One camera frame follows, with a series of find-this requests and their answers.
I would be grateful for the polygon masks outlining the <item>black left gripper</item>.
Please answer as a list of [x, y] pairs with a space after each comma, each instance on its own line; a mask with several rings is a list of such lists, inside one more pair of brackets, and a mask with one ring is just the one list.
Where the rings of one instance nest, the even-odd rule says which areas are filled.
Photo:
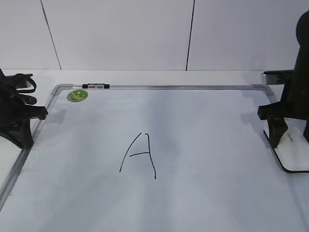
[[30, 119], [45, 120], [48, 115], [46, 107], [37, 106], [30, 95], [37, 88], [32, 76], [0, 72], [0, 136], [21, 149], [33, 146]]

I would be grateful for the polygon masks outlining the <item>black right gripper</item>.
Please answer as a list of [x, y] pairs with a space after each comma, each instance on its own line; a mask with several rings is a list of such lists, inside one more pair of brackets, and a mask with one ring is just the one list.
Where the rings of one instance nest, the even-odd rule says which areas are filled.
[[279, 72], [284, 72], [286, 77], [280, 101], [259, 106], [257, 112], [261, 120], [268, 117], [268, 140], [273, 149], [288, 130], [283, 117], [307, 120], [303, 136], [309, 142], [309, 84], [306, 78], [297, 76], [293, 70]]

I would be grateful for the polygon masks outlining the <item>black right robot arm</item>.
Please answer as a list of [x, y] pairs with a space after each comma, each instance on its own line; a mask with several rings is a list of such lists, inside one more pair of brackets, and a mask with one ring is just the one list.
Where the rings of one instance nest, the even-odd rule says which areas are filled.
[[276, 103], [258, 107], [257, 114], [268, 123], [268, 141], [276, 148], [287, 131], [285, 118], [309, 120], [309, 13], [302, 14], [296, 25], [296, 39], [299, 43], [292, 76], [287, 79]]

